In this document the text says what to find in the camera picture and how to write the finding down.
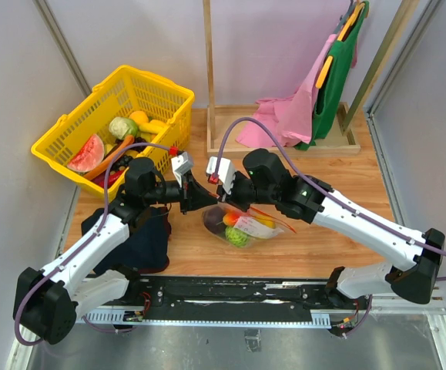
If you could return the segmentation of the orange fruit toy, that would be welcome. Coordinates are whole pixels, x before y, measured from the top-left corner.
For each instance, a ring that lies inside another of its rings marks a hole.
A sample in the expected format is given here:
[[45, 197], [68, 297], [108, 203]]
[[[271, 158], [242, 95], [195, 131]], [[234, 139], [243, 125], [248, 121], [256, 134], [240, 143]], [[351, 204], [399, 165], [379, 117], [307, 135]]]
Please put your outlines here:
[[223, 216], [223, 223], [228, 227], [234, 227], [239, 219], [240, 219], [240, 215], [238, 213], [227, 212]]

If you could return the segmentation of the purple mangosteen toy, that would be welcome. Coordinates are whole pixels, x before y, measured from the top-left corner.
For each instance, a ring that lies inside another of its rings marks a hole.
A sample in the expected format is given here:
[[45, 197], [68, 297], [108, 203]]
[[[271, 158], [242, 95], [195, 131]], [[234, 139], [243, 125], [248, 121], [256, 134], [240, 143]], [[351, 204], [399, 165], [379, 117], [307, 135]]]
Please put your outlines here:
[[226, 211], [221, 207], [211, 207], [203, 213], [204, 227], [213, 234], [222, 234], [226, 225], [223, 222], [223, 217]]

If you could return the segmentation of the yellow banana bunch toy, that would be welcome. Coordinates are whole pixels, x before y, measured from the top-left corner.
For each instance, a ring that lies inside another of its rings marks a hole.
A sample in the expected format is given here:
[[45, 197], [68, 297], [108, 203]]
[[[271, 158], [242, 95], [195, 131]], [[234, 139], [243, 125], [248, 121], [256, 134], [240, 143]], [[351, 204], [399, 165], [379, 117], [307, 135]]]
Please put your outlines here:
[[255, 217], [255, 219], [261, 223], [262, 225], [269, 227], [270, 229], [276, 228], [276, 222], [272, 217], [265, 217], [263, 215], [260, 215], [258, 217]]

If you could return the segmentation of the clear zip top bag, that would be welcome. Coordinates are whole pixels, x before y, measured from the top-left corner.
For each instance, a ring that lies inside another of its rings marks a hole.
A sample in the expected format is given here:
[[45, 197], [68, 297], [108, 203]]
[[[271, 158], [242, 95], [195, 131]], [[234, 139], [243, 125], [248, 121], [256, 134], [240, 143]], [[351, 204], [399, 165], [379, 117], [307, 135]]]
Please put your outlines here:
[[[247, 212], [243, 212], [241, 210], [236, 209], [235, 207], [231, 207], [229, 205], [222, 204], [222, 203], [218, 203], [217, 205], [214, 205], [211, 207], [216, 207], [216, 206], [223, 208], [226, 211], [226, 213], [234, 212], [234, 213], [238, 213], [240, 215], [240, 219], [238, 220], [238, 222], [235, 224], [234, 227], [236, 229], [239, 229], [239, 230], [243, 231], [244, 233], [248, 234], [250, 237], [250, 242], [248, 243], [248, 245], [245, 247], [242, 247], [240, 249], [248, 248], [248, 247], [252, 246], [253, 244], [259, 243], [261, 241], [268, 241], [268, 240], [274, 239], [275, 237], [279, 237], [281, 234], [290, 234], [290, 233], [295, 234], [297, 232], [291, 225], [289, 225], [284, 220], [280, 220], [279, 218], [274, 217], [268, 213], [265, 213], [262, 210], [259, 210], [255, 207], [250, 207], [250, 209]], [[260, 215], [263, 215], [265, 217], [272, 217], [274, 219], [274, 221], [276, 222], [276, 228], [270, 229], [269, 227], [266, 227], [266, 226], [262, 225], [261, 223], [259, 223], [255, 219], [255, 217], [258, 217]], [[217, 237], [220, 240], [226, 242], [228, 245], [233, 246], [226, 240], [225, 231], [222, 234], [213, 234], [213, 233], [211, 233], [211, 234], [214, 237]]]

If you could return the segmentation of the green custard apple toy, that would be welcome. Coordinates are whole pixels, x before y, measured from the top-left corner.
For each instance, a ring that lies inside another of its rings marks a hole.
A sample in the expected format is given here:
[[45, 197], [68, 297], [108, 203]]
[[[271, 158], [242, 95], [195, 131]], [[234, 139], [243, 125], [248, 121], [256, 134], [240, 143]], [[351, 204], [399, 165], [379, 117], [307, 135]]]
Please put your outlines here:
[[249, 235], [235, 227], [226, 227], [225, 238], [230, 244], [238, 248], [245, 247], [250, 242]]

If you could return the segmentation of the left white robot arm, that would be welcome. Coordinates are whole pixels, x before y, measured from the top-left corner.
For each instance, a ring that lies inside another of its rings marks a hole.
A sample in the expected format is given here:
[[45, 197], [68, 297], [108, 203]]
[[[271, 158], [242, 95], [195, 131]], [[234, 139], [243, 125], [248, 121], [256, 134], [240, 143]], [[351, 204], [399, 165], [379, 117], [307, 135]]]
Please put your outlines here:
[[125, 243], [147, 221], [155, 204], [178, 203], [181, 212], [216, 203], [216, 198], [192, 175], [193, 159], [181, 152], [171, 160], [174, 180], [165, 180], [149, 158], [134, 159], [125, 173], [125, 183], [102, 216], [68, 251], [40, 270], [26, 268], [15, 293], [14, 330], [18, 341], [27, 328], [39, 341], [59, 343], [76, 320], [108, 301], [136, 303], [141, 286], [118, 270], [86, 278], [110, 252]]

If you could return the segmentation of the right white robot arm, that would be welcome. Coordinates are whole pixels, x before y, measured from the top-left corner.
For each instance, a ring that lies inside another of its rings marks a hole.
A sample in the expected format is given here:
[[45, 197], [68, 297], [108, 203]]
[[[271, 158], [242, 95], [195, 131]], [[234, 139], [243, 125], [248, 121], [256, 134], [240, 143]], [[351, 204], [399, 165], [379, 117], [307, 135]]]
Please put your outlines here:
[[271, 204], [290, 219], [334, 230], [384, 257], [379, 264], [335, 268], [325, 286], [330, 306], [343, 308], [353, 299], [384, 293], [430, 302], [444, 247], [439, 230], [421, 232], [386, 220], [317, 178], [291, 175], [278, 155], [265, 149], [247, 154], [243, 166], [241, 173], [230, 160], [210, 157], [206, 173], [217, 184], [220, 201], [241, 211]]

